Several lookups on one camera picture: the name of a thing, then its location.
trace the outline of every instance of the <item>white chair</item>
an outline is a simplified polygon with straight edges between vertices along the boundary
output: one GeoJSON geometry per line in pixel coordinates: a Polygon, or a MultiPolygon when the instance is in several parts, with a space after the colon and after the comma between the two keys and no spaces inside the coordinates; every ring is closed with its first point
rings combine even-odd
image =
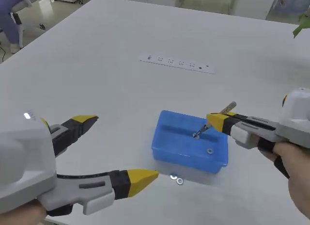
{"type": "Polygon", "coordinates": [[[19,47],[23,48],[23,32],[25,29],[30,29],[32,31],[36,31],[36,32],[45,32],[45,26],[43,24],[40,24],[40,28],[37,27],[28,27],[25,26],[24,24],[21,23],[21,20],[19,18],[19,15],[17,14],[17,12],[19,12],[20,10],[24,9],[24,8],[29,8],[32,7],[32,4],[35,2],[39,2],[41,0],[23,0],[21,2],[19,2],[18,4],[16,4],[13,8],[12,8],[12,14],[13,14],[13,18],[16,22],[16,24],[18,25],[18,32],[19,32],[19,47]]]}

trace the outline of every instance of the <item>electrical socket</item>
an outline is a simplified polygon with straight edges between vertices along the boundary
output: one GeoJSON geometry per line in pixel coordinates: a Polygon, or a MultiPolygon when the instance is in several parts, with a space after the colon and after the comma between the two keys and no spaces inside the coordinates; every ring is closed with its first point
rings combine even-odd
{"type": "Polygon", "coordinates": [[[148,62],[152,64],[160,64],[165,66],[172,66],[182,69],[187,69],[191,71],[199,71],[203,73],[215,74],[214,67],[209,63],[197,63],[195,61],[185,61],[171,57],[164,57],[152,54],[141,54],[138,59],[143,62],[148,62]]]}

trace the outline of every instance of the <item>wall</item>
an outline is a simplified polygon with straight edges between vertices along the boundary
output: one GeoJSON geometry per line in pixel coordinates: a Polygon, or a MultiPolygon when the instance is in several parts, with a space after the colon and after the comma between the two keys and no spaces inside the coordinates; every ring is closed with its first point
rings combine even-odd
{"type": "Polygon", "coordinates": [[[266,19],[274,0],[235,0],[232,15],[266,19]]]}
{"type": "Polygon", "coordinates": [[[232,0],[183,0],[183,7],[228,14],[232,0]]]}

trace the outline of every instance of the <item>human hand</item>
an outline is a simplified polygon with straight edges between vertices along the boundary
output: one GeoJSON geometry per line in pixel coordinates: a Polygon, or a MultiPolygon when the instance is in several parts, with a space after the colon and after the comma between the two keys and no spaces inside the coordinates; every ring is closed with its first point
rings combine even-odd
{"type": "Polygon", "coordinates": [[[0,214],[0,225],[37,225],[47,216],[47,211],[37,200],[15,210],[0,214]]]}
{"type": "Polygon", "coordinates": [[[283,165],[290,175],[290,196],[300,212],[310,219],[310,152],[290,143],[277,143],[273,151],[275,154],[261,152],[271,161],[277,155],[282,157],[283,165]]]}

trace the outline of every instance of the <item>led light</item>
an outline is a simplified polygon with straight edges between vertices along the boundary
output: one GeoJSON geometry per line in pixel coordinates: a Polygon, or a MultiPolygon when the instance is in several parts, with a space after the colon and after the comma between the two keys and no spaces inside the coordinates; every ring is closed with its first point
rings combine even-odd
{"type": "Polygon", "coordinates": [[[30,115],[29,115],[29,113],[27,113],[27,112],[24,113],[24,116],[25,116],[26,119],[30,119],[30,118],[31,118],[30,115]]]}

